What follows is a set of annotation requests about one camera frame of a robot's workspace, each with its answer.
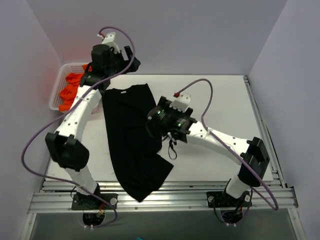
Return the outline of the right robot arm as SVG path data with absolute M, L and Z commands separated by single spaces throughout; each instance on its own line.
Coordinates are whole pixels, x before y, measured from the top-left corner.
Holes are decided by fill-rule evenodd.
M 173 144 L 177 141 L 198 145 L 228 159 L 240 166 L 238 173 L 227 183 L 222 193 L 223 203 L 234 206 L 250 187 L 260 187 L 270 157 L 262 139 L 251 140 L 238 138 L 204 127 L 201 121 L 191 116 L 193 109 L 187 102 L 179 99 L 168 100 L 162 96 L 147 114 L 147 123 L 151 124 L 160 135 L 169 137 Z

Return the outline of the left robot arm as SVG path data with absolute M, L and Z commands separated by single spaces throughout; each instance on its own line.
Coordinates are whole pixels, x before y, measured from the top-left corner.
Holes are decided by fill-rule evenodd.
M 71 177 L 76 196 L 90 210 L 100 206 L 100 187 L 88 168 L 89 150 L 82 144 L 85 126 L 110 85 L 111 79 L 136 72 L 141 62 L 130 46 L 125 46 L 127 59 L 114 43 L 97 44 L 91 51 L 91 62 L 80 78 L 74 101 L 60 126 L 47 133 L 45 143 L 50 156 Z

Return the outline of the black t-shirt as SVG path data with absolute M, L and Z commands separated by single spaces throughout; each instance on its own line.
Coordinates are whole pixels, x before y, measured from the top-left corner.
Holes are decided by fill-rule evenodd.
M 157 191 L 173 164 L 158 153 L 162 137 L 147 122 L 156 106 L 148 84 L 109 89 L 102 96 L 110 159 L 115 176 L 133 199 L 142 202 Z

